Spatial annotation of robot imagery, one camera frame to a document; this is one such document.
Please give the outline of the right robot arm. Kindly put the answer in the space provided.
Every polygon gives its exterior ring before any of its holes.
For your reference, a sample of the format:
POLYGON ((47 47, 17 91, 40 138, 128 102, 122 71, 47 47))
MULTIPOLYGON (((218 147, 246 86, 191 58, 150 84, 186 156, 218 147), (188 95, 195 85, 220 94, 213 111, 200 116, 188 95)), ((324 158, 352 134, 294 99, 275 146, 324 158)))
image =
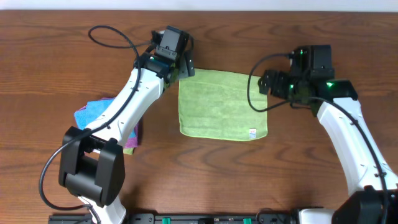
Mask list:
POLYGON ((349 80, 334 71, 313 75, 267 70, 259 79, 265 95, 309 106, 329 135, 348 186, 337 210, 304 208, 296 223, 397 223, 397 175, 380 153, 349 80))

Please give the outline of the green microfibre cloth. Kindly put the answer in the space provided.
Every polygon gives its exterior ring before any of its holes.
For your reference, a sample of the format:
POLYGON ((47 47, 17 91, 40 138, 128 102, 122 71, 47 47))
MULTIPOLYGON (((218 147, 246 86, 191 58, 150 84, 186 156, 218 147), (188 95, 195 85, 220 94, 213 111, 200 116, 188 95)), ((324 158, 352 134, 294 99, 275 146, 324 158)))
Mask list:
POLYGON ((268 134, 267 113, 247 99, 248 75, 196 69, 179 81, 180 132, 193 138, 252 141, 268 134))

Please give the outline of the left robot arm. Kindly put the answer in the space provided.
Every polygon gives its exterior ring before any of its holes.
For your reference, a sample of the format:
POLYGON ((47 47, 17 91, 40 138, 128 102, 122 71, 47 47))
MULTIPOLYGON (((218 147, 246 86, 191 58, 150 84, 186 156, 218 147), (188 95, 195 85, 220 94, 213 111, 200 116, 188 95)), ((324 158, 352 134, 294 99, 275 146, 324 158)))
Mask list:
POLYGON ((122 223, 119 193, 125 179, 123 147, 146 110, 167 86, 195 74, 193 51, 146 52, 113 102, 84 129, 63 137, 58 182, 88 207, 93 223, 122 223))

